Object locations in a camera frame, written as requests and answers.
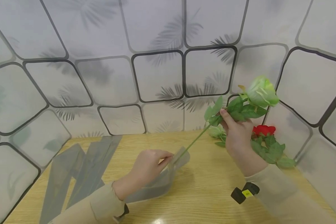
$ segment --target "wood grain surface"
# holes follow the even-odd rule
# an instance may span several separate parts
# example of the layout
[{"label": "wood grain surface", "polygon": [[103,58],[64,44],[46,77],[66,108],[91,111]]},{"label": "wood grain surface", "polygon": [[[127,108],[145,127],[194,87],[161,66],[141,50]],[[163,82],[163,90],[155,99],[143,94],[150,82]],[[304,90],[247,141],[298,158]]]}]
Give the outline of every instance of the wood grain surface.
[{"label": "wood grain surface", "polygon": [[[187,147],[199,133],[200,131],[124,135],[102,179],[108,183],[127,174],[138,153],[144,149],[163,149],[175,153],[181,146]],[[90,142],[99,140],[100,137],[71,139],[61,152],[76,143],[87,151]],[[168,194],[129,204],[130,214],[126,215],[122,224],[277,223],[256,198],[248,198],[239,205],[230,197],[235,187],[244,186],[244,177],[225,149],[213,142],[208,134],[204,134],[189,149],[191,160],[177,172]],[[284,172],[336,220],[335,212],[297,169]],[[39,223],[49,173],[50,165],[5,223]],[[64,208],[74,183],[75,180],[72,179]]]}]

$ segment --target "beige sleeve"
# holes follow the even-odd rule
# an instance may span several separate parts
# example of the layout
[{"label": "beige sleeve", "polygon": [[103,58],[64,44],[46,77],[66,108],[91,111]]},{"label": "beige sleeve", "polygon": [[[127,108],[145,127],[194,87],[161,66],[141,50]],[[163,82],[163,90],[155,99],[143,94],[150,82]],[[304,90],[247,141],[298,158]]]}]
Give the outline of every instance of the beige sleeve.
[{"label": "beige sleeve", "polygon": [[123,214],[125,203],[117,198],[112,183],[97,189],[90,196],[71,206],[55,217],[50,224],[115,223],[112,217]]},{"label": "beige sleeve", "polygon": [[275,165],[246,177],[246,181],[260,188],[256,197],[282,224],[335,223]]}]

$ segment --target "red rose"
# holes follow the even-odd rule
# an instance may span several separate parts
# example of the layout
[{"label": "red rose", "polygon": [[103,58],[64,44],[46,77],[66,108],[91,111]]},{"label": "red rose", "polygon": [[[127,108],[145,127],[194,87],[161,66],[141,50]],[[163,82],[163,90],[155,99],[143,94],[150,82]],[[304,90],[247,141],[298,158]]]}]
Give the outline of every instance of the red rose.
[{"label": "red rose", "polygon": [[276,128],[274,126],[267,126],[267,125],[258,125],[257,127],[253,128],[253,132],[257,136],[267,136],[269,135],[274,135]]}]

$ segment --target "right hand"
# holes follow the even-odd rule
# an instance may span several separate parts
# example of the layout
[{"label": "right hand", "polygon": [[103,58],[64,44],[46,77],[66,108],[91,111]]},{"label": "right hand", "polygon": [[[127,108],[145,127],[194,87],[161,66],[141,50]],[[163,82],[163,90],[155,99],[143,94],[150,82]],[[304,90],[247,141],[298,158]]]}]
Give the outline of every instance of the right hand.
[{"label": "right hand", "polygon": [[250,139],[253,131],[253,123],[250,119],[246,122],[235,122],[230,114],[224,110],[220,110],[220,115],[223,117],[221,125],[226,132],[225,147],[228,153],[250,150]]}]

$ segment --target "yellow label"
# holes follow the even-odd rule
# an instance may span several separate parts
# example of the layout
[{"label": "yellow label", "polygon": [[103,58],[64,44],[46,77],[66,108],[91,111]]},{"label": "yellow label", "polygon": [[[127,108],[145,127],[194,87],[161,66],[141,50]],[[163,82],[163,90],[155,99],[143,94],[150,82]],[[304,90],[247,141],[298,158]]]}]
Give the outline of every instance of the yellow label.
[{"label": "yellow label", "polygon": [[253,194],[248,189],[242,191],[242,193],[246,198],[253,196]]}]

